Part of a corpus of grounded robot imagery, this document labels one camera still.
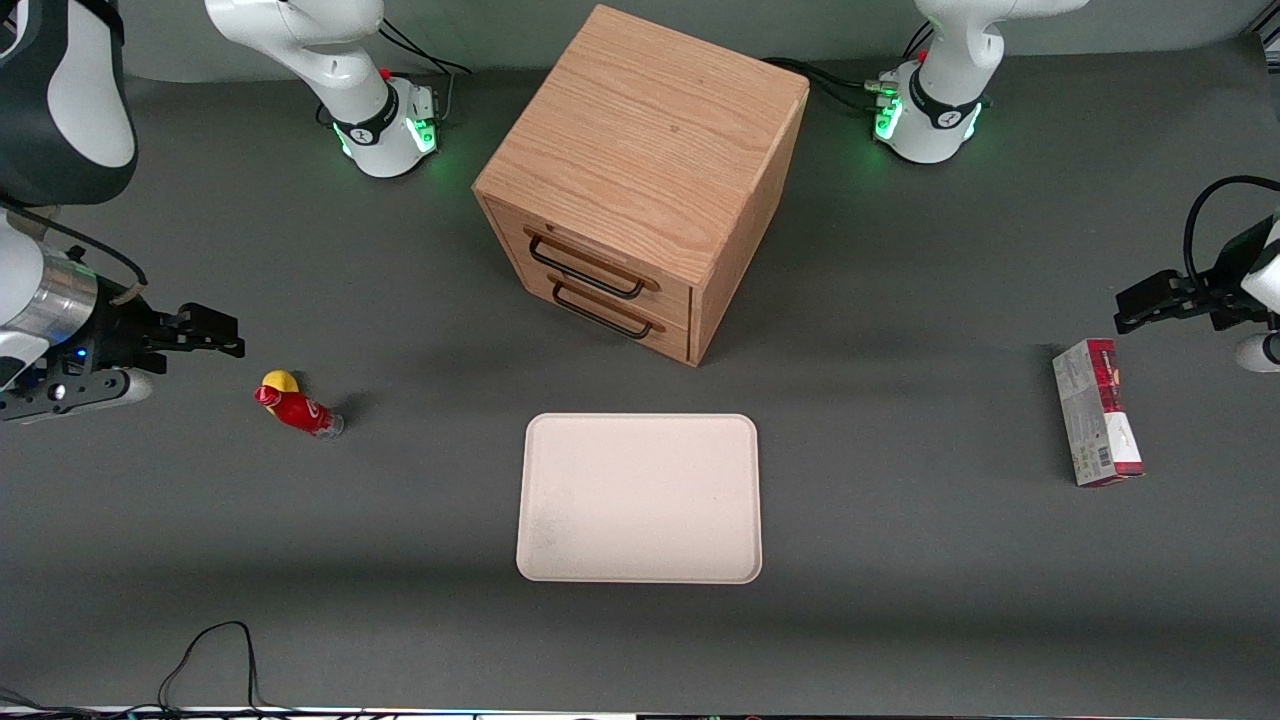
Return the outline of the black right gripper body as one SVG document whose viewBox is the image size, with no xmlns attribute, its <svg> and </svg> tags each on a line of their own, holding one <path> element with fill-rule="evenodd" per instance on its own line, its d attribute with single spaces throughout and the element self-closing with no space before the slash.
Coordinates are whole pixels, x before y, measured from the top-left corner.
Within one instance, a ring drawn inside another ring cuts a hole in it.
<svg viewBox="0 0 1280 720">
<path fill-rule="evenodd" d="M 69 341 L 68 365 L 79 373 L 136 369 L 163 375 L 169 354 L 191 351 L 183 334 L 170 325 L 172 319 L 142 299 L 123 305 L 101 301 L 90 322 Z"/>
</svg>

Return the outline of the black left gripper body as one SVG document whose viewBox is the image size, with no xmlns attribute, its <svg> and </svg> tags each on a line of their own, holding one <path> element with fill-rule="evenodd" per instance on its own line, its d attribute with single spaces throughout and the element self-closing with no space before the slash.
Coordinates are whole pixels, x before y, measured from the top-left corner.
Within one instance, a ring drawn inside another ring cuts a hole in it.
<svg viewBox="0 0 1280 720">
<path fill-rule="evenodd" d="M 1236 234 L 1220 250 L 1215 264 L 1203 275 L 1215 299 L 1210 320 L 1215 331 L 1228 331 L 1245 323 L 1274 327 L 1274 313 L 1242 288 L 1242 282 L 1263 252 L 1272 222 L 1257 222 Z"/>
</svg>

